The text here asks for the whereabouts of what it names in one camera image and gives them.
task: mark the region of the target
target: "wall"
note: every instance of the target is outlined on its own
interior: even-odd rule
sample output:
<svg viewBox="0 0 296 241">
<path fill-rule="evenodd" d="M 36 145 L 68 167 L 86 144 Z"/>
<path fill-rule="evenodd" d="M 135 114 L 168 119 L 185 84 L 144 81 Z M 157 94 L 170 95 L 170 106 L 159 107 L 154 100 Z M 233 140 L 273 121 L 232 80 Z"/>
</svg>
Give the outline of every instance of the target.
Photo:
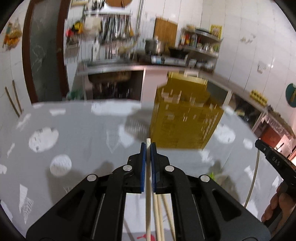
<svg viewBox="0 0 296 241">
<path fill-rule="evenodd" d="M 22 29 L 24 27 L 29 2 L 30 0 L 23 1 L 9 19 L 10 22 L 14 23 L 14 21 L 19 18 Z M 0 34 L 1 45 L 5 36 L 6 27 L 7 24 Z M 17 107 L 12 80 L 15 80 L 20 104 L 23 109 L 26 109 L 26 107 L 31 105 L 31 102 L 27 92 L 22 67 L 22 39 L 15 49 L 6 50 L 5 47 L 0 47 L 0 155 L 4 155 L 1 152 L 3 149 L 9 149 L 9 147 L 7 147 L 9 143 L 7 139 L 9 137 L 8 133 L 18 120 L 5 92 L 5 86 L 7 86 L 10 96 Z"/>
<path fill-rule="evenodd" d="M 107 8 L 104 8 L 104 10 L 130 13 L 132 27 L 135 30 L 139 3 L 140 0 L 133 0 L 124 10 L 108 6 Z M 202 3 L 203 0 L 145 0 L 139 30 L 140 38 L 133 50 L 144 50 L 144 40 L 153 37 L 156 17 L 163 17 L 164 19 L 168 19 L 178 24 L 176 39 L 176 42 L 178 43 L 182 27 L 185 27 L 186 24 L 194 24 L 197 27 L 200 26 Z M 81 18 L 82 9 L 83 7 L 70 8 L 65 23 L 65 29 L 69 28 L 76 20 Z M 65 65 L 67 68 L 70 90 L 75 90 L 81 87 L 81 82 L 84 77 L 76 75 L 77 65 L 80 61 L 91 58 L 92 44 L 92 38 L 83 36 L 79 49 L 67 50 L 64 48 Z M 100 58 L 104 59 L 104 49 L 101 50 Z"/>
<path fill-rule="evenodd" d="M 215 72 L 245 91 L 262 92 L 293 126 L 295 111 L 285 88 L 296 83 L 296 33 L 278 5 L 270 0 L 204 0 L 201 27 L 211 24 L 223 26 Z M 259 62 L 266 66 L 262 74 Z"/>
</svg>

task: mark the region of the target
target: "yellow object on counter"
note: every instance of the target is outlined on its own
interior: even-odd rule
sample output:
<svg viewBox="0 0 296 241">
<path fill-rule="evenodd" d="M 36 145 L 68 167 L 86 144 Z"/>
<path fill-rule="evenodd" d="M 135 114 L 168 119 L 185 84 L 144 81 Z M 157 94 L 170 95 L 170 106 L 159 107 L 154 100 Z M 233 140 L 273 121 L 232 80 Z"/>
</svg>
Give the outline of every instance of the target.
<svg viewBox="0 0 296 241">
<path fill-rule="evenodd" d="M 206 91 L 207 80 L 169 73 L 157 88 L 150 136 L 161 148 L 204 148 L 223 110 Z"/>
<path fill-rule="evenodd" d="M 266 97 L 264 97 L 259 91 L 257 90 L 252 90 L 250 93 L 250 97 L 257 101 L 260 105 L 262 106 L 266 106 L 267 105 L 267 101 L 268 99 Z"/>
</svg>

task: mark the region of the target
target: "table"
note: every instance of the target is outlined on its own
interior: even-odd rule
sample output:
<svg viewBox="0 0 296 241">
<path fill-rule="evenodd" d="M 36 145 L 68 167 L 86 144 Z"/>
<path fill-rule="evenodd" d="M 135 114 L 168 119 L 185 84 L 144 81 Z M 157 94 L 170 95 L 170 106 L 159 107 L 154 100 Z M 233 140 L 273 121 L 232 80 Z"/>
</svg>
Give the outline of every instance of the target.
<svg viewBox="0 0 296 241">
<path fill-rule="evenodd" d="M 20 117 L 0 158 L 1 205 L 15 227 L 28 228 L 88 174 L 110 174 L 140 152 L 153 103 L 137 101 L 38 103 Z M 198 177 L 213 172 L 241 204 L 256 162 L 256 137 L 229 108 L 203 150 L 158 148 L 170 163 Z M 261 218 L 281 179 L 261 153 L 247 209 Z M 164 207 L 165 237 L 172 240 Z M 154 235 L 154 218 L 151 221 Z M 145 234 L 145 193 L 128 194 L 123 240 Z"/>
</svg>

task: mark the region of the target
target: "door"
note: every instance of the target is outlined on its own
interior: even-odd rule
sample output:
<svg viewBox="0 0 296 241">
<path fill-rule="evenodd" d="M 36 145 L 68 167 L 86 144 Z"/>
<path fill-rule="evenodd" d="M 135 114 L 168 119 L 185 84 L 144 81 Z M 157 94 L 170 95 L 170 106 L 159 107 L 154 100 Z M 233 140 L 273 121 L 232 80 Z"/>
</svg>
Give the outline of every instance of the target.
<svg viewBox="0 0 296 241">
<path fill-rule="evenodd" d="M 69 91 L 64 66 L 64 20 L 70 0 L 31 0 L 24 23 L 22 58 L 32 103 L 61 101 Z"/>
</svg>

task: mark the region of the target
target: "door frame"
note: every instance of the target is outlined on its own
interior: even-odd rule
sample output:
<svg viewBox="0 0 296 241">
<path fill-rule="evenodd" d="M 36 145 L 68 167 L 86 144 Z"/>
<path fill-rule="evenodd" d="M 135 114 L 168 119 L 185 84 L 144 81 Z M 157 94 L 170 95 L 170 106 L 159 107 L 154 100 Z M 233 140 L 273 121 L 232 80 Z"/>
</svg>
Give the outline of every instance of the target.
<svg viewBox="0 0 296 241">
<path fill-rule="evenodd" d="M 27 86 L 27 91 L 31 100 L 31 103 L 38 102 L 38 96 L 33 82 L 33 75 L 30 61 L 30 30 L 31 21 L 35 4 L 44 0 L 31 0 L 27 9 L 23 37 L 22 37 L 22 62 L 24 77 Z M 64 24 L 65 19 L 68 16 L 68 10 L 71 0 L 61 0 L 58 21 L 57 21 L 57 35 L 56 35 L 56 50 L 57 50 L 57 65 L 60 82 L 60 91 L 62 97 L 66 97 L 69 92 L 69 85 L 67 79 L 66 67 L 64 65 Z"/>
</svg>

